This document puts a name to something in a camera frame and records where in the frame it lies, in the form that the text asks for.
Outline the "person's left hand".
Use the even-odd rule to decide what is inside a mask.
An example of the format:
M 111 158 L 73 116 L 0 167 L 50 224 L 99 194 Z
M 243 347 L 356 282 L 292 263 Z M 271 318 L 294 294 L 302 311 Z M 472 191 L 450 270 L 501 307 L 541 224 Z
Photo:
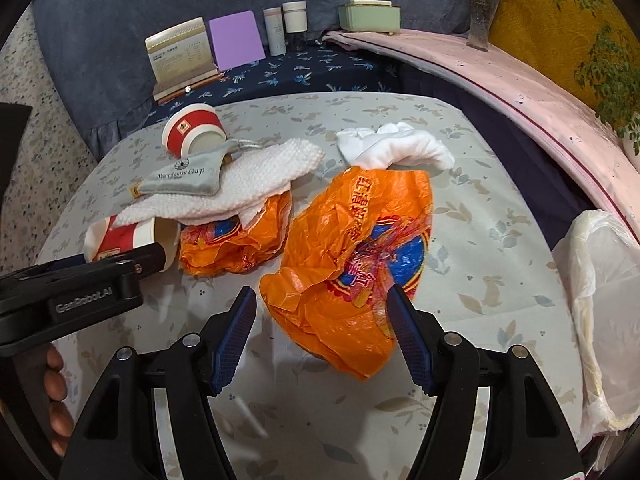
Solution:
M 53 344 L 50 344 L 47 348 L 46 363 L 43 385 L 50 400 L 51 445 L 53 451 L 58 456 L 63 457 L 66 454 L 68 441 L 73 434 L 75 423 L 67 406 L 64 404 L 67 398 L 67 386 L 62 375 L 64 361 Z

